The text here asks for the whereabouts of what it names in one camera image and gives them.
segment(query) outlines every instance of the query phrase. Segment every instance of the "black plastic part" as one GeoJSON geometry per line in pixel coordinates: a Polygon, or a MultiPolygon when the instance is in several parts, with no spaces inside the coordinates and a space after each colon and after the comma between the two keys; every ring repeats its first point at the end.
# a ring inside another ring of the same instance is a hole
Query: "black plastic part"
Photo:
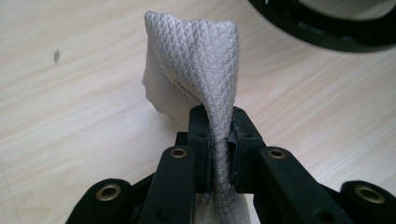
{"type": "Polygon", "coordinates": [[[236,106],[233,108],[232,135],[229,141],[234,141],[231,147],[233,187],[237,193],[253,193],[257,158],[265,144],[247,113],[236,106]]]}
{"type": "Polygon", "coordinates": [[[138,223],[192,223],[194,160],[194,152],[189,147],[165,150],[138,223]]]}
{"type": "Polygon", "coordinates": [[[93,185],[77,203],[66,224],[137,223],[152,177],[150,175],[132,187],[128,182],[119,179],[106,179],[93,185]],[[112,200],[100,201],[96,194],[109,185],[119,186],[120,194],[112,200]]]}
{"type": "Polygon", "coordinates": [[[195,190],[210,193],[212,169],[212,143],[209,120],[203,105],[190,110],[188,146],[195,152],[195,190]]]}
{"type": "Polygon", "coordinates": [[[249,0],[271,23],[313,45],[348,52],[396,46],[396,7],[381,18],[348,21],[322,15],[298,0],[249,0]]]}
{"type": "Polygon", "coordinates": [[[188,144],[188,133],[177,133],[175,146],[186,146],[188,144]]]}
{"type": "Polygon", "coordinates": [[[396,198],[376,185],[349,181],[341,187],[340,196],[358,223],[396,223],[396,198]]]}
{"type": "Polygon", "coordinates": [[[260,180],[253,202],[262,223],[353,223],[286,149],[263,148],[259,170],[260,180]],[[269,208],[278,217],[269,214],[269,208]]]}

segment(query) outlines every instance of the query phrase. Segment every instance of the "textured fabric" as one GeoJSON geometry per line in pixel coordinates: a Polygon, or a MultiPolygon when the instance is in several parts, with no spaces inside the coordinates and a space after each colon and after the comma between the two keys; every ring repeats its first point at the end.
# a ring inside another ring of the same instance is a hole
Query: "textured fabric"
{"type": "Polygon", "coordinates": [[[243,195],[229,181],[227,137],[238,71],[238,30],[229,21],[180,21],[147,12],[148,54],[143,83],[160,112],[186,126],[203,104],[215,140],[213,195],[196,200],[196,223],[249,223],[243,195]]]}

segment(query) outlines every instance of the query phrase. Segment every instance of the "wood grain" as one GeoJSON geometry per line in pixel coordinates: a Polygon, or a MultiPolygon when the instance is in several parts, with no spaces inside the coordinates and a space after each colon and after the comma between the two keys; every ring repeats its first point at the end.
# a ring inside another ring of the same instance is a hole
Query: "wood grain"
{"type": "Polygon", "coordinates": [[[235,105],[267,145],[333,189],[361,179],[396,194],[395,49],[319,49],[248,1],[1,1],[0,223],[64,223],[94,183],[154,172],[184,130],[145,98],[147,10],[236,23],[235,105]]]}

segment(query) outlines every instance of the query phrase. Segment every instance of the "black circular object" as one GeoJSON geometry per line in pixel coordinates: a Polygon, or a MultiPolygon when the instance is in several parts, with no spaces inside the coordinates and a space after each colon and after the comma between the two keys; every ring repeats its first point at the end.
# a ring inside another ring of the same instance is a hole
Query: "black circular object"
{"type": "Polygon", "coordinates": [[[396,46],[396,6],[372,20],[342,20],[316,12],[298,0],[249,0],[271,23],[305,42],[346,52],[374,52],[396,46]]]}

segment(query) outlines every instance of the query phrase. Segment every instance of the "metal grommet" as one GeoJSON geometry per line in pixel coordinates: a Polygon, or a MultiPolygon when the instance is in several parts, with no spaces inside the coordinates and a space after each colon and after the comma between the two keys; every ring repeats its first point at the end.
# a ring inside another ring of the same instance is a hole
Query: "metal grommet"
{"type": "Polygon", "coordinates": [[[187,151],[185,149],[176,148],[171,151],[171,157],[173,157],[173,158],[179,159],[179,158],[183,158],[185,156],[187,156],[187,151]]]}
{"type": "Polygon", "coordinates": [[[268,154],[275,159],[283,159],[286,157],[286,153],[284,153],[281,150],[277,150],[277,149],[272,149],[270,151],[268,151],[268,154]]]}
{"type": "Polygon", "coordinates": [[[111,201],[121,193],[121,187],[118,184],[106,184],[96,192],[96,198],[99,201],[107,202],[111,201]]]}
{"type": "Polygon", "coordinates": [[[370,187],[364,186],[364,185],[358,185],[355,188],[355,192],[364,200],[370,202],[370,203],[384,203],[385,198],[380,194],[378,191],[375,189],[372,189],[370,187]]]}

